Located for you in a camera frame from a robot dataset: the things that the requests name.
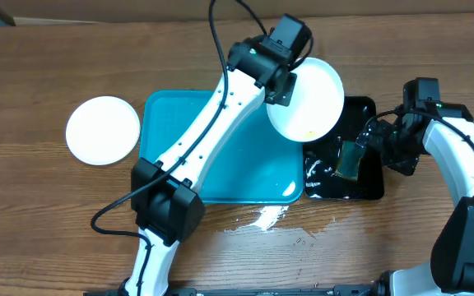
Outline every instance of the wooden table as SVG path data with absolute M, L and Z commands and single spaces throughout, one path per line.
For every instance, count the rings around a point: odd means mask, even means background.
M 368 95 L 384 111 L 402 102 L 405 82 L 437 77 L 443 101 L 474 116 L 474 14 L 305 21 L 314 55 L 337 69 L 347 95 Z M 219 22 L 217 30 L 225 50 L 259 33 L 252 21 Z M 137 150 L 108 167 L 79 162 L 64 139 L 71 112 L 115 95 L 142 117 L 151 93 L 213 89 L 220 74 L 206 22 L 0 28 L 0 295 L 113 289 L 131 273 L 138 241 L 99 235 L 89 220 L 129 190 Z M 453 209 L 435 162 L 422 157 L 410 178 L 384 173 L 380 201 L 301 197 L 266 231 L 250 225 L 263 206 L 207 207 L 179 249 L 171 284 L 367 283 L 428 260 Z M 135 230 L 133 220 L 124 205 L 100 223 Z

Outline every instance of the blue object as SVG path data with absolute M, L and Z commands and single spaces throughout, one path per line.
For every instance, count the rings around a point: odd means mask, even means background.
M 159 90 L 151 95 L 144 112 L 140 157 L 155 162 L 186 132 L 212 94 Z M 222 148 L 199 196 L 206 203 L 286 204 L 299 198 L 303 182 L 302 144 L 281 136 L 262 105 Z

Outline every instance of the green sponge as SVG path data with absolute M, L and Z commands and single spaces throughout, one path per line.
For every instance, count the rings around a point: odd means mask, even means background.
M 336 174 L 352 181 L 358 180 L 360 160 L 365 154 L 365 148 L 353 141 L 343 141 L 342 151 L 336 168 Z

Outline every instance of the white plate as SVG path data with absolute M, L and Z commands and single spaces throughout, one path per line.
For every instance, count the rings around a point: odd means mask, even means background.
M 292 72 L 297 74 L 297 80 L 290 105 L 268 104 L 268 117 L 289 140 L 317 140 L 330 132 L 342 115 L 342 80 L 334 68 L 318 58 L 306 58 Z
M 69 150 L 86 164 L 106 165 L 123 159 L 140 136 L 137 112 L 123 99 L 101 96 L 81 104 L 69 118 Z

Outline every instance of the beige wall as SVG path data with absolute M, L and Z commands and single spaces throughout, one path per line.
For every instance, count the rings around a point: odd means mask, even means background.
M 206 20 L 209 0 L 0 0 L 13 17 L 74 21 Z M 248 0 L 260 17 L 353 16 L 474 12 L 474 0 Z M 249 17 L 232 0 L 219 0 L 217 19 Z

